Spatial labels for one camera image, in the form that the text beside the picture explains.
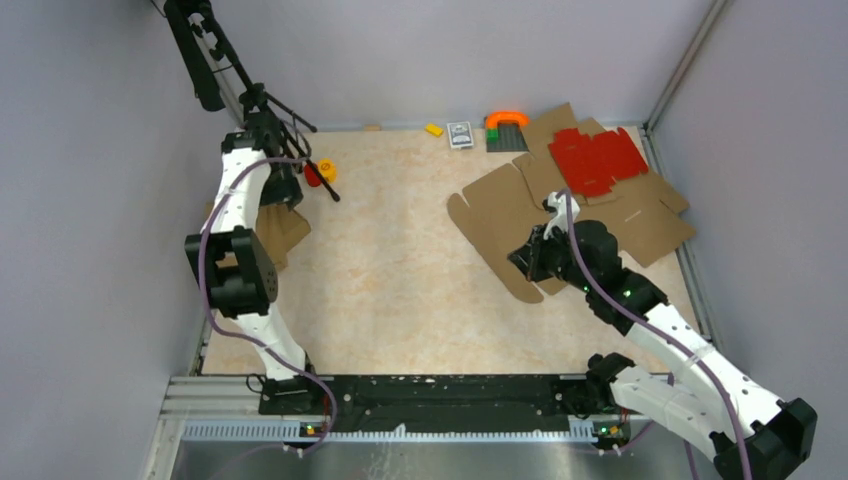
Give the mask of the brown cardboard box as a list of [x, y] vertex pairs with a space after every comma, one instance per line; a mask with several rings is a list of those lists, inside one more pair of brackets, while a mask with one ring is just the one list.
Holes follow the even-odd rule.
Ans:
[[260, 206], [249, 227], [254, 230], [277, 273], [288, 266], [288, 253], [311, 232], [309, 222], [284, 204]]

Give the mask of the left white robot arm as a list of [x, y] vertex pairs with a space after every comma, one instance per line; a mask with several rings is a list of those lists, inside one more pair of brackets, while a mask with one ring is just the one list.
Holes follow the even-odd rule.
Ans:
[[283, 154], [282, 125], [271, 112], [248, 113], [225, 136], [212, 209], [200, 232], [186, 237], [185, 251], [211, 328], [250, 344], [265, 369], [262, 395], [303, 414], [317, 407], [321, 388], [276, 305], [278, 273], [256, 231], [266, 184], [293, 162]]

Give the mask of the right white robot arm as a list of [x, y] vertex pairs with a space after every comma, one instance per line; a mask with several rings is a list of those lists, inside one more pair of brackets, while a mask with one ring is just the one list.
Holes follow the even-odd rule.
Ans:
[[508, 260], [530, 282], [582, 290], [593, 314], [669, 368], [659, 380], [621, 354], [589, 362], [586, 397], [600, 412], [636, 411], [708, 457], [723, 479], [786, 479], [810, 456], [817, 412], [783, 400], [725, 358], [647, 277], [624, 266], [599, 221], [537, 225]]

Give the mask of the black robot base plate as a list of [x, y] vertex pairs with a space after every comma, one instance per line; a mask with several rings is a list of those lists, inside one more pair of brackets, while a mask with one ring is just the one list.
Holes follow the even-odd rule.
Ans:
[[250, 376], [258, 412], [295, 419], [297, 440], [322, 434], [420, 440], [551, 439], [623, 448], [629, 412], [581, 375], [336, 375], [312, 381]]

